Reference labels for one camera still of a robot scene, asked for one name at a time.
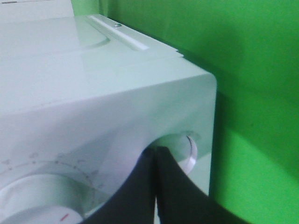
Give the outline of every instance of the dial markings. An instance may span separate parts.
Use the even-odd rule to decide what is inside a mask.
[[[29,158],[31,158],[31,159],[34,159],[36,157],[38,157],[38,153],[32,153],[29,155]]]
[[[39,155],[36,153],[32,154],[32,156],[29,156],[29,158],[31,159],[34,159],[34,157],[38,157]],[[58,166],[66,166],[68,168],[71,168],[71,169],[74,169],[76,170],[79,174],[81,174],[84,178],[85,178],[85,181],[88,182],[88,185],[89,187],[92,189],[92,200],[91,200],[91,206],[94,206],[95,205],[95,190],[96,188],[94,187],[93,185],[93,182],[91,180],[91,176],[93,175],[97,175],[98,174],[98,171],[97,170],[94,170],[92,171],[91,173],[87,173],[87,172],[84,172],[81,168],[79,168],[78,166],[81,164],[81,163],[84,163],[86,162],[85,160],[78,160],[76,161],[77,162],[77,165],[72,165],[72,164],[69,164],[67,162],[63,162],[63,161],[59,161],[59,160],[55,160],[55,161],[47,161],[47,160],[32,160],[30,162],[26,162],[26,163],[22,163],[22,164],[18,164],[18,165],[15,165],[13,167],[8,167],[6,170],[3,170],[3,171],[0,171],[0,175],[4,175],[5,173],[7,172],[10,172],[12,170],[17,170],[18,168],[22,168],[22,167],[25,167],[25,166],[34,166],[34,165],[37,165],[37,164],[41,164],[41,163],[44,163],[44,164],[53,164],[53,165],[58,165]],[[3,165],[11,165],[11,161],[10,160],[5,160],[5,161],[0,161],[0,164],[3,164]]]
[[[63,217],[60,219],[60,221],[61,221],[61,222],[64,221],[68,216],[69,216],[69,213],[65,214],[65,216],[63,216]]]

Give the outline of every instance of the white plastic surface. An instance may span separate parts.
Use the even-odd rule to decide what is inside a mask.
[[[51,205],[16,213],[1,224],[79,224],[82,221],[83,218],[76,211]]]
[[[91,203],[88,201],[90,192],[86,185],[61,175],[43,174],[21,178],[0,190],[0,223],[12,216],[26,215],[29,218],[34,213],[30,218],[32,220],[37,214],[33,211],[37,209],[43,211],[42,216],[48,216],[49,211],[57,207],[70,209],[82,217],[87,204]],[[61,219],[61,213],[52,213],[52,216],[52,220]]]
[[[0,0],[0,23],[70,16],[71,0]]]
[[[187,173],[208,194],[215,78],[174,48],[126,26],[111,32],[114,21],[95,17],[0,24],[0,189],[59,174],[91,189],[93,211],[143,149],[174,135],[194,140]]]

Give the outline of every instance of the washing machine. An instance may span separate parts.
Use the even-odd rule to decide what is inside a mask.
[[[0,223],[81,222],[150,145],[168,147],[208,194],[214,76],[173,47],[70,9],[0,4]]]

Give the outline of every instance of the dial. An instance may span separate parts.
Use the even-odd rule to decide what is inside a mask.
[[[90,189],[62,175],[31,175],[0,190],[0,222],[77,224]]]
[[[90,212],[103,204],[111,194],[102,191],[105,176],[99,174],[95,168],[85,167],[88,164],[86,160],[78,159],[76,161],[64,161],[63,155],[60,160],[37,160],[36,158],[22,163],[16,163],[14,160],[5,160],[0,166],[0,191],[10,183],[21,178],[34,175],[61,175],[81,183],[88,189],[88,200],[83,204],[85,217]]]

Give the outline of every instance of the lid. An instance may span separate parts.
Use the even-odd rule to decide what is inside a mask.
[[[0,30],[0,114],[157,84],[162,67],[149,72],[145,64],[182,56],[101,15],[0,23]],[[128,84],[128,73],[138,82]]]

